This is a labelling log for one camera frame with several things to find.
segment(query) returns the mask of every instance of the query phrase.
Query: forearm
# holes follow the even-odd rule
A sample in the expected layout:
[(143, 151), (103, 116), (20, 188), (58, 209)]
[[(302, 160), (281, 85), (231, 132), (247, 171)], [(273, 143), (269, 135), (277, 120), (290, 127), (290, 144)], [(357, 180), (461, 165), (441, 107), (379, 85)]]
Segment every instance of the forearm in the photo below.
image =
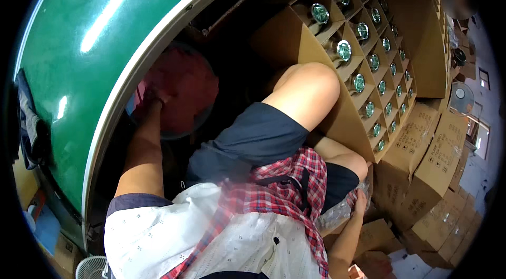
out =
[(348, 267), (353, 261), (353, 256), (357, 249), (363, 220), (363, 214), (355, 213), (332, 245), (328, 254), (328, 266), (331, 277), (336, 278), (338, 277), (336, 275), (343, 273), (345, 270), (348, 273)]

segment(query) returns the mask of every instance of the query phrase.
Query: hand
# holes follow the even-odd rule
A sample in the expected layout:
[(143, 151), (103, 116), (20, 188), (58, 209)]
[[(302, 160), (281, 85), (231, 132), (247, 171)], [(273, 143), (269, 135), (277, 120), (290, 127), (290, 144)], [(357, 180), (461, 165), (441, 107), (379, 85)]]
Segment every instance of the hand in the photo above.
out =
[(348, 198), (346, 201), (350, 208), (353, 210), (353, 215), (358, 215), (363, 217), (365, 213), (365, 208), (367, 207), (367, 198), (362, 191), (362, 189), (355, 189), (348, 193)]

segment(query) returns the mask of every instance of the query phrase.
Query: window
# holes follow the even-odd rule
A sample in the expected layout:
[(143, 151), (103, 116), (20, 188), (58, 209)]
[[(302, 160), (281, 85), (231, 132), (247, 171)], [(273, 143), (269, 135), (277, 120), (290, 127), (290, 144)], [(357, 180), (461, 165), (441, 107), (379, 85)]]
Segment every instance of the window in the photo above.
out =
[(490, 90), (490, 84), (488, 83), (488, 73), (481, 68), (478, 69), (480, 71), (480, 85)]
[(465, 139), (476, 149), (474, 153), (485, 159), (488, 149), (490, 127), (473, 116), (468, 116), (468, 131)]

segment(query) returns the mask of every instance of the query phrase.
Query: green machine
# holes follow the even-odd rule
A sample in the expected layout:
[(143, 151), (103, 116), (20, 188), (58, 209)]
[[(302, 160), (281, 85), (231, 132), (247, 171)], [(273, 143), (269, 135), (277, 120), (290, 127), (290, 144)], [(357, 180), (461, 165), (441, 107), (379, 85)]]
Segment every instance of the green machine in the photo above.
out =
[(38, 0), (24, 30), (23, 68), (49, 125), (50, 175), (80, 219), (113, 129), (136, 85), (169, 42), (213, 0)]

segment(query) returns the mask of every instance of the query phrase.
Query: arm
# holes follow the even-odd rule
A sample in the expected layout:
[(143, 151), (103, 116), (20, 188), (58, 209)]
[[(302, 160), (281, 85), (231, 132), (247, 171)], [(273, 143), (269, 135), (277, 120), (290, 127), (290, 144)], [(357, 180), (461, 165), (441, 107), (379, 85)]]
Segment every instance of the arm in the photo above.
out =
[(355, 211), (348, 224), (332, 245), (328, 254), (329, 275), (336, 278), (348, 278), (348, 268), (357, 249), (358, 237), (362, 229), (367, 198), (361, 189), (355, 191), (357, 201)]

